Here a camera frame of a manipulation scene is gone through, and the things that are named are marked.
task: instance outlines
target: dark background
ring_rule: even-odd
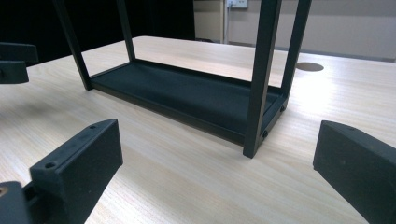
[[[82,50],[123,39],[116,0],[65,0]],[[126,0],[132,36],[195,39],[192,0]],[[0,42],[37,46],[41,63],[71,54],[52,0],[2,0]]]

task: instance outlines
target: wooden table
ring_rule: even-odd
[[[136,56],[251,78],[254,49],[155,37]],[[84,53],[91,74],[127,62],[123,43]],[[279,85],[286,53],[274,56]],[[28,68],[30,82],[0,86],[0,182],[30,181],[29,167],[86,126],[118,119],[124,164],[88,223],[364,223],[313,170],[320,122],[354,126],[396,147],[396,64],[301,54],[288,109],[254,159],[216,136],[85,91],[72,57]]]

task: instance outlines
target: black shelf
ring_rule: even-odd
[[[63,0],[53,0],[86,90],[97,89],[244,146],[253,158],[286,109],[311,0],[300,0],[280,88],[268,86],[281,0],[262,1],[252,81],[134,56],[124,0],[117,0],[129,62],[90,76]]]

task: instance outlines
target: light wood tabletop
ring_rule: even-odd
[[[134,47],[140,59],[251,79],[253,48],[147,36]],[[83,56],[92,75],[128,60],[123,42]],[[271,85],[280,85],[285,61],[276,51]],[[29,67],[29,83],[0,86],[0,182],[27,184],[29,167],[70,137],[118,119],[124,164],[87,223],[365,223],[312,161],[324,119],[396,147],[396,63],[312,54],[299,62],[324,69],[296,70],[288,109],[254,159],[216,136],[85,91],[71,56]]]

